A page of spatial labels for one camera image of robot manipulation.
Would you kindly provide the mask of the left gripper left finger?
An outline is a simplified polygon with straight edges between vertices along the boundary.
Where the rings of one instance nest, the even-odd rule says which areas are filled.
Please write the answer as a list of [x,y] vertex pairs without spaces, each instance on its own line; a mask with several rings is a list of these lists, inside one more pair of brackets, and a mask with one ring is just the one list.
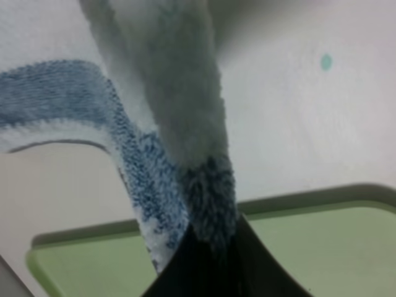
[[189,226],[165,269],[144,296],[239,296],[239,257],[235,239],[226,254],[214,255],[210,246],[198,241]]

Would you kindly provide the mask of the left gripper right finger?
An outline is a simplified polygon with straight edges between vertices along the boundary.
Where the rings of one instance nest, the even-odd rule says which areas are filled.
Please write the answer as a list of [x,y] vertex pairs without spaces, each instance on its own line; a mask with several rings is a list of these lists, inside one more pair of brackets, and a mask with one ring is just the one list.
[[236,247],[243,296],[311,296],[274,258],[244,215],[236,227]]

